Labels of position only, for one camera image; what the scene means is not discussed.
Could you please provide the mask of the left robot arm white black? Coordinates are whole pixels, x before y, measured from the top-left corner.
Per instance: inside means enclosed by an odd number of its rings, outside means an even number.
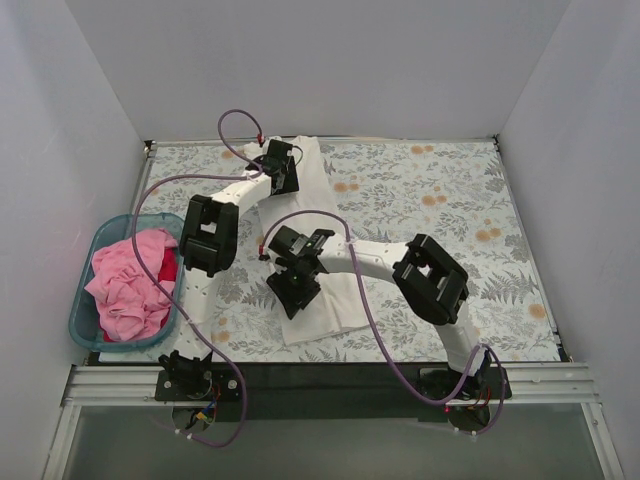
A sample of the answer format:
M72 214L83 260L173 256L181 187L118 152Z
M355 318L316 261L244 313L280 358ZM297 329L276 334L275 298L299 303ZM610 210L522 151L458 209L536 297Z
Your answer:
M184 265L184 303L177 308L194 336L208 348L206 354L188 354L174 349L159 357L158 401L204 401L217 393L237 401L241 390L228 381L241 379L239 370L214 368L212 357L220 356L205 334L209 311L223 273L234 263L238 250L239 220L252 207L270 197L299 191L296 162L303 158L300 147L272 139L249 161L239 176L216 193L197 194L188 203L179 240Z

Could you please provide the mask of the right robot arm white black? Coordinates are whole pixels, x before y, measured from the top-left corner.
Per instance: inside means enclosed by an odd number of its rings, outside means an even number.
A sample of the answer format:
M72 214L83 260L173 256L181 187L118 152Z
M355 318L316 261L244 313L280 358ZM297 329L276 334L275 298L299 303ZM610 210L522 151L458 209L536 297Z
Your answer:
M292 319L321 292L320 274L354 274L389 282L411 311L435 327L444 346L454 398L471 398L489 384L488 349L469 315L468 274L433 238L418 234L403 243L350 240L329 229L306 236L278 228L260 259L279 267L266 280Z

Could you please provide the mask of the white t shirt robot print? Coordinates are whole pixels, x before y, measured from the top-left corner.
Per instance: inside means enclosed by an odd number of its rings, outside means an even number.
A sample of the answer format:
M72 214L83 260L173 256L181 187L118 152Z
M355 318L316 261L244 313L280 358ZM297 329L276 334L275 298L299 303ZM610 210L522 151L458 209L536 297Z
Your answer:
M332 216L338 212L329 180L324 170L317 138L297 136L289 141L294 149L299 191L277 195L258 204L263 232L277 220L293 212L301 214L283 222L285 226L310 235L317 229L330 229L338 234L343 225ZM344 333L368 325L357 281L349 273L318 276L320 293L293 319L288 319L281 306L280 325L284 344L297 345Z

